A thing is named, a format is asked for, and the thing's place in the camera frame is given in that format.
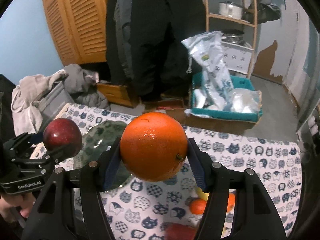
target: red apple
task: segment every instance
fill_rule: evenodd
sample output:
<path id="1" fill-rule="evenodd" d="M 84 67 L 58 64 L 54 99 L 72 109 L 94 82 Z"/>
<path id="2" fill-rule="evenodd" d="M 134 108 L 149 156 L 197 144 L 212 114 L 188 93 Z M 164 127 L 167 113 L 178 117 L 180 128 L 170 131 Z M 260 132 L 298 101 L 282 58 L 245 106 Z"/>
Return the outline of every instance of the red apple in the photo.
<path id="1" fill-rule="evenodd" d="M 70 119 L 58 118 L 48 124 L 43 133 L 44 147 L 52 151 L 62 145 L 70 144 L 66 158 L 76 156 L 82 148 L 82 135 L 79 127 Z"/>
<path id="2" fill-rule="evenodd" d="M 173 223 L 165 229 L 165 240 L 193 240 L 197 230 L 192 227 Z"/>

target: gray storage bin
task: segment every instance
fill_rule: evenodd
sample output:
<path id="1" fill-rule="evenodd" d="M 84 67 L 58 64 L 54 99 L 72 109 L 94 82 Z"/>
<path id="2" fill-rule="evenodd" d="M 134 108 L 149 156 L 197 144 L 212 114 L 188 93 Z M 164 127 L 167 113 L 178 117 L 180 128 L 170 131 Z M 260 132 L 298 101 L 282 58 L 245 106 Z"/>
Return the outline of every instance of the gray storage bin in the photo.
<path id="1" fill-rule="evenodd" d="M 39 102 L 39 111 L 42 114 L 40 131 L 44 131 L 47 125 L 57 116 L 66 103 L 74 103 L 69 93 L 64 88 L 64 81 L 60 81 L 48 95 Z"/>

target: orange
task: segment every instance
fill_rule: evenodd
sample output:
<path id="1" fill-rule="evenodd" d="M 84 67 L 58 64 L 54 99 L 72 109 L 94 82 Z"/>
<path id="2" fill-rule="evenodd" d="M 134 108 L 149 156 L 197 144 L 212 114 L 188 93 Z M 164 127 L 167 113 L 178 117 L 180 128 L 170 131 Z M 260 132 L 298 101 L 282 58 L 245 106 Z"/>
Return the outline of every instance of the orange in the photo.
<path id="1" fill-rule="evenodd" d="M 159 112 L 146 113 L 131 121 L 120 140 L 124 166 L 138 179 L 152 182 L 174 176 L 186 159 L 187 148 L 183 127 Z"/>
<path id="2" fill-rule="evenodd" d="M 201 215 L 204 212 L 205 205 L 207 202 L 201 198 L 198 198 L 191 202 L 189 209 L 190 212 L 194 215 Z"/>
<path id="3" fill-rule="evenodd" d="M 229 193 L 227 213 L 233 210 L 233 208 L 235 207 L 235 203 L 236 203 L 236 195 L 233 193 Z"/>

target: lemon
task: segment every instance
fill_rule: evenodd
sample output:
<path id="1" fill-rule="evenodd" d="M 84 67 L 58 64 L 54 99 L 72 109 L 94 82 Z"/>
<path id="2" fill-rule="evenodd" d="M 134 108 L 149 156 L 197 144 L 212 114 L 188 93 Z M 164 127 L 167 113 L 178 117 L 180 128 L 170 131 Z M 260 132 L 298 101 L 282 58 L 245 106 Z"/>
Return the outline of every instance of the lemon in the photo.
<path id="1" fill-rule="evenodd" d="M 205 201 L 208 200 L 209 193 L 204 193 L 201 188 L 196 187 L 196 193 L 199 196 L 199 198 L 201 198 L 201 199 L 203 199 Z"/>

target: tablecloth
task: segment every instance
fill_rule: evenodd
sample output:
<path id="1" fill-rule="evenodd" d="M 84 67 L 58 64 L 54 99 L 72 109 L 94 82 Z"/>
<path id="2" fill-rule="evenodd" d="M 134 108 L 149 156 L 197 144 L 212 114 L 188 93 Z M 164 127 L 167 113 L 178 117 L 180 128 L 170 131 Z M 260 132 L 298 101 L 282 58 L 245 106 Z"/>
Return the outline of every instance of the tablecloth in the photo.
<path id="1" fill-rule="evenodd" d="M 72 119 L 84 134 L 105 120 L 128 124 L 135 116 L 79 104 L 67 104 L 57 118 Z M 194 138 L 201 151 L 228 169 L 255 170 L 275 204 L 285 231 L 289 235 L 294 225 L 301 193 L 300 150 L 296 143 L 243 137 L 228 133 L 184 126 L 188 138 Z M 46 152 L 39 144 L 32 158 Z M 60 163 L 71 170 L 73 159 Z M 195 180 L 188 164 L 172 178 L 157 182 L 133 179 L 122 188 L 101 193 L 108 221 L 116 239 L 164 240 L 164 230 L 170 223 L 195 226 L 201 215 L 193 215 L 189 204 L 197 198 Z M 83 219 L 79 190 L 75 191 L 76 216 Z M 226 214 L 222 237 L 231 231 L 233 210 Z"/>

